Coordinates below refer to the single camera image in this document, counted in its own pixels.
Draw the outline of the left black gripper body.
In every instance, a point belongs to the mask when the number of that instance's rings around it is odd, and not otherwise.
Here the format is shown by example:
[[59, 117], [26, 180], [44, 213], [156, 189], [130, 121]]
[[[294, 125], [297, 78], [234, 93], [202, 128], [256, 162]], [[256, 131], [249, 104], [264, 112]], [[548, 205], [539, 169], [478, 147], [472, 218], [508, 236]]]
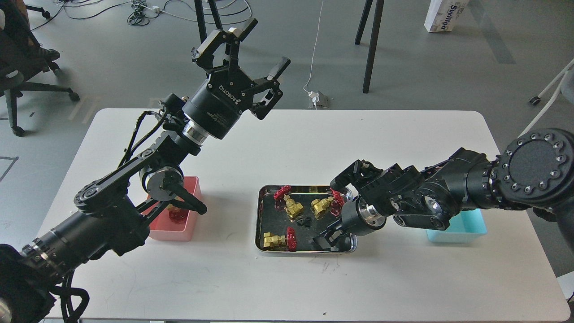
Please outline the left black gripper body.
[[213, 70], [184, 105], [184, 114], [215, 138], [223, 139], [240, 117], [250, 108], [253, 98], [242, 96], [250, 89], [252, 79], [240, 68], [231, 74], [227, 68]]

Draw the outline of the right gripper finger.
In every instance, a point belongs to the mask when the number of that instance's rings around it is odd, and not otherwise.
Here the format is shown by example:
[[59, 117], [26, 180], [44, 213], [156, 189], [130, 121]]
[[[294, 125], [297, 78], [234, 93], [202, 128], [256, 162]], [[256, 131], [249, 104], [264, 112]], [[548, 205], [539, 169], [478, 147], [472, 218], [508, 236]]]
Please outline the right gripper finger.
[[343, 228], [342, 216], [338, 217], [335, 221], [332, 221], [332, 223], [327, 225], [326, 228], [324, 229], [324, 231], [322, 231], [321, 233], [322, 234], [335, 234], [336, 232], [339, 232], [340, 234], [346, 233], [346, 231]]
[[331, 236], [319, 235], [313, 238], [313, 242], [319, 249], [325, 252], [350, 252], [352, 251], [352, 234], [335, 231]]

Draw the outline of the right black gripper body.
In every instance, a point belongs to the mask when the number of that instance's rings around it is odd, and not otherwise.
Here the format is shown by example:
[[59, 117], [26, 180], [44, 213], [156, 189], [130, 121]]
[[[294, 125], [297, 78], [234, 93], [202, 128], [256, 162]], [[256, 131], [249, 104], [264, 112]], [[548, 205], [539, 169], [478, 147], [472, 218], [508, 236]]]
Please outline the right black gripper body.
[[387, 217], [380, 214], [363, 197], [356, 197], [343, 205], [340, 220], [338, 230], [365, 236], [384, 227]]

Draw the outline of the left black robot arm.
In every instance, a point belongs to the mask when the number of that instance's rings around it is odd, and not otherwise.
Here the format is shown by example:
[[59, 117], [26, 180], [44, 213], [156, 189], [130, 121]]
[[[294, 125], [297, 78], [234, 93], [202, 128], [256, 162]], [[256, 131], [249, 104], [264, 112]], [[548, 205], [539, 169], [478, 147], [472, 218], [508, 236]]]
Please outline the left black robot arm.
[[283, 96], [281, 61], [269, 75], [252, 79], [239, 67], [239, 46], [257, 25], [213, 30], [193, 61], [207, 74], [191, 99], [170, 94], [160, 101], [164, 131], [154, 145], [91, 182], [74, 197], [77, 211], [21, 251], [1, 245], [1, 321], [37, 323], [60, 298], [63, 320], [77, 323], [90, 297], [71, 285], [74, 270], [107, 251], [118, 256], [145, 244], [150, 224], [168, 206], [205, 214], [207, 206], [184, 188], [180, 164], [198, 155], [207, 137], [223, 139], [244, 112], [264, 119]]

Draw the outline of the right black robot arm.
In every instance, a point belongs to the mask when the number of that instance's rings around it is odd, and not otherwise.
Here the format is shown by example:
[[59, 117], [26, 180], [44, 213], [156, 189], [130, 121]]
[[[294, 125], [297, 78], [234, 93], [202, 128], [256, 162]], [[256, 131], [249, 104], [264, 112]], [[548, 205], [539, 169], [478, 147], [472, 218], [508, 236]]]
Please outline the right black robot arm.
[[339, 219], [314, 242], [330, 249], [346, 234], [364, 236], [381, 229], [389, 216], [402, 227], [444, 231], [461, 211], [532, 208], [556, 222], [572, 248], [573, 156], [573, 134], [545, 128], [521, 135], [492, 161], [465, 148], [422, 171], [398, 164], [382, 170], [356, 160], [330, 187], [339, 192], [352, 185], [357, 197], [343, 205]]

